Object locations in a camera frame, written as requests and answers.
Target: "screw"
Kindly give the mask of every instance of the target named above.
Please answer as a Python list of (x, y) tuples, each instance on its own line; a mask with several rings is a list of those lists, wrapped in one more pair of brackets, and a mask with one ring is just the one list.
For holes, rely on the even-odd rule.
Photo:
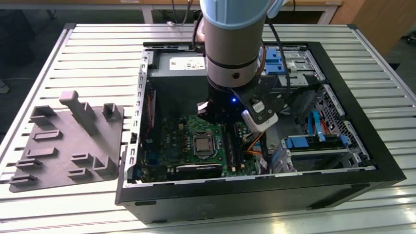
[(239, 78), (239, 73), (238, 72), (231, 73), (231, 78), (238, 79)]

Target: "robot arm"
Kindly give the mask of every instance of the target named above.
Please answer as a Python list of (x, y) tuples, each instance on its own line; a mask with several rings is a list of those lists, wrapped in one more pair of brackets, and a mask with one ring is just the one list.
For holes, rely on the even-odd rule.
[(207, 102), (198, 105), (198, 116), (210, 123), (231, 121), (235, 116), (230, 112), (238, 112), (253, 132), (263, 132), (277, 122), (258, 86), (258, 49), (265, 15), (273, 15), (282, 3), (201, 0), (210, 87)]

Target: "wooden cabinet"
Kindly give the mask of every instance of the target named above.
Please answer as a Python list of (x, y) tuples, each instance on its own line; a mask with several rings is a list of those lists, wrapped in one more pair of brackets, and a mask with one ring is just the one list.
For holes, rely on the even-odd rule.
[(354, 24), (381, 55), (386, 55), (416, 23), (416, 0), (343, 0), (330, 24)]

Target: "aluminum extrusion table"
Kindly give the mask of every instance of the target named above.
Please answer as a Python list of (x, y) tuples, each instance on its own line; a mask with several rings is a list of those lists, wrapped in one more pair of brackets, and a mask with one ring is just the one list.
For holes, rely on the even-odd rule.
[[(33, 126), (34, 105), (62, 109), (58, 95), (75, 89), (91, 106), (114, 102), (133, 113), (134, 86), (143, 41), (189, 41), (193, 26), (162, 24), (78, 24), (63, 29), (43, 69), (0, 146), (0, 232), (93, 233), (414, 233), (416, 98), (358, 30), (345, 25), (275, 25), (282, 40), (318, 41), (339, 71), (406, 180), (371, 191), (339, 206), (145, 226), (113, 205), (117, 181), (23, 193), (7, 191)], [(262, 39), (273, 41), (263, 28)], [(129, 138), (123, 120), (122, 142)]]

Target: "wooden table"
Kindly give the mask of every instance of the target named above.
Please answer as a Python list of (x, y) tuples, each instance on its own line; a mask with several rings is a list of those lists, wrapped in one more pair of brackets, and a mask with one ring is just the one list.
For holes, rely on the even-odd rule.
[[(295, 11), (322, 12), (317, 24), (329, 24), (337, 7), (343, 0), (295, 0)], [(45, 10), (117, 10), (139, 9), (145, 23), (153, 23), (153, 10), (170, 10), (170, 0), (0, 0), (0, 9), (45, 9)], [(177, 10), (186, 9), (186, 0), (174, 0)], [(191, 10), (199, 9), (194, 0)], [(281, 7), (282, 11), (293, 10), (293, 1)]]

